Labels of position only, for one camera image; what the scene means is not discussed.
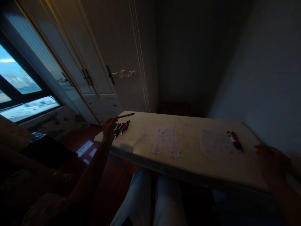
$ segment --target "person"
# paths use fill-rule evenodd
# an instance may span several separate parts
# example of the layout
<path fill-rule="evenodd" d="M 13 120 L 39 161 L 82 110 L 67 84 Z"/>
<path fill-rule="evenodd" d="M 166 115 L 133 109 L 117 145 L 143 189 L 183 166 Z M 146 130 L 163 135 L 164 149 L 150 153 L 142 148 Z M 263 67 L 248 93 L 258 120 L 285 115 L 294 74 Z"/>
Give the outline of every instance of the person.
<path fill-rule="evenodd" d="M 117 120 L 118 116 L 107 119 L 103 124 L 103 141 L 70 196 L 63 200 L 48 197 L 51 207 L 32 207 L 25 215 L 23 225 L 89 224 L 90 203 L 101 180 Z M 261 143 L 255 148 L 263 178 L 277 199 L 287 224 L 301 225 L 301 198 L 286 182 L 290 160 L 266 144 Z M 151 225 L 150 182 L 151 176 L 146 169 L 134 173 L 128 193 L 111 222 L 112 226 Z M 42 200 L 43 197 L 37 203 L 44 203 Z M 187 225 L 179 184 L 164 175 L 160 175 L 157 181 L 153 225 Z"/>

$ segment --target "knee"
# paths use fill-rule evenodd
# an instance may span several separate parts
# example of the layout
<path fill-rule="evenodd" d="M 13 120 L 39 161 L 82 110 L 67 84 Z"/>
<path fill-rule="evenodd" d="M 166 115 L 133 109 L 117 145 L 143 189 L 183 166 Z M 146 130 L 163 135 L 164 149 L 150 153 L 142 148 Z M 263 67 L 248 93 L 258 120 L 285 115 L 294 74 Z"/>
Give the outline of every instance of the knee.
<path fill-rule="evenodd" d="M 131 184 L 140 181 L 142 184 L 148 185 L 151 182 L 151 175 L 147 169 L 140 168 L 137 170 L 131 180 Z"/>
<path fill-rule="evenodd" d="M 159 176 L 157 181 L 157 190 L 160 191 L 161 194 L 165 195 L 169 193 L 181 193 L 178 181 L 165 175 Z"/>
<path fill-rule="evenodd" d="M 143 178 L 151 178 L 150 172 L 149 170 L 145 169 L 145 168 L 140 168 L 139 170 L 137 170 L 134 175 L 137 174 L 139 176 L 142 176 Z"/>

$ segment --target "sheet of paper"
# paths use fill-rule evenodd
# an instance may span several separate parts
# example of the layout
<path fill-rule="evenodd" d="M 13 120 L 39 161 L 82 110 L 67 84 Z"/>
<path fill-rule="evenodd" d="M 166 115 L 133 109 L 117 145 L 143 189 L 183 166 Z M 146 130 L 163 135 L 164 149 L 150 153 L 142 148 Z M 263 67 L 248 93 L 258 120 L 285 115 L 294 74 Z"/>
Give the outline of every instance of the sheet of paper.
<path fill-rule="evenodd" d="M 202 130 L 201 149 L 215 162 L 232 166 L 239 164 L 240 153 L 226 133 Z"/>
<path fill-rule="evenodd" d="M 178 137 L 172 127 L 157 127 L 153 153 L 180 157 Z"/>

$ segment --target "leg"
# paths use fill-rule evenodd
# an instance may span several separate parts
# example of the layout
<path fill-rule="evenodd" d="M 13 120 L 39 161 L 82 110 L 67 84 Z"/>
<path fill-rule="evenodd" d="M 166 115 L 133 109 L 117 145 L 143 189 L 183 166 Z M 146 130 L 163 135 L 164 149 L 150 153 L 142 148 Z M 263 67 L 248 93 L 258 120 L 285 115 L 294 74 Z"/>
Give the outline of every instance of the leg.
<path fill-rule="evenodd" d="M 116 156 L 116 155 L 114 155 L 114 154 L 111 154 L 111 153 L 110 153 L 110 157 L 111 157 L 111 159 L 113 160 L 113 162 L 114 162 L 116 165 L 118 165 L 121 169 L 123 169 L 123 171 L 125 172 L 127 178 L 128 178 L 129 180 L 131 180 L 132 177 L 131 177 L 131 175 L 130 175 L 128 169 L 127 169 L 126 166 L 124 165 L 124 163 L 121 161 L 121 159 L 120 159 L 118 156 Z"/>
<path fill-rule="evenodd" d="M 151 224 L 151 175 L 145 169 L 136 171 L 131 180 L 129 191 L 116 213 L 111 226 L 119 226 L 127 217 L 132 225 L 149 226 Z"/>
<path fill-rule="evenodd" d="M 179 184 L 164 175 L 157 182 L 154 225 L 187 225 Z"/>

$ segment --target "hand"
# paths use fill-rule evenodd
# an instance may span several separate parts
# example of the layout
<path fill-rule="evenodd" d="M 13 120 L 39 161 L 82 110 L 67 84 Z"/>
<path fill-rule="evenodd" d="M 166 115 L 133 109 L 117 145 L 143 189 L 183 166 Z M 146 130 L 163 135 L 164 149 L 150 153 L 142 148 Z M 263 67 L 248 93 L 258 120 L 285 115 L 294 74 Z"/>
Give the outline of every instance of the hand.
<path fill-rule="evenodd" d="M 256 154 L 258 154 L 259 166 L 269 188 L 285 183 L 291 165 L 290 159 L 281 151 L 264 143 L 254 147 L 258 149 Z"/>
<path fill-rule="evenodd" d="M 117 126 L 116 122 L 118 121 L 118 116 L 114 118 L 108 118 L 102 125 L 103 129 L 103 141 L 108 141 L 112 144 L 114 140 L 114 129 Z"/>

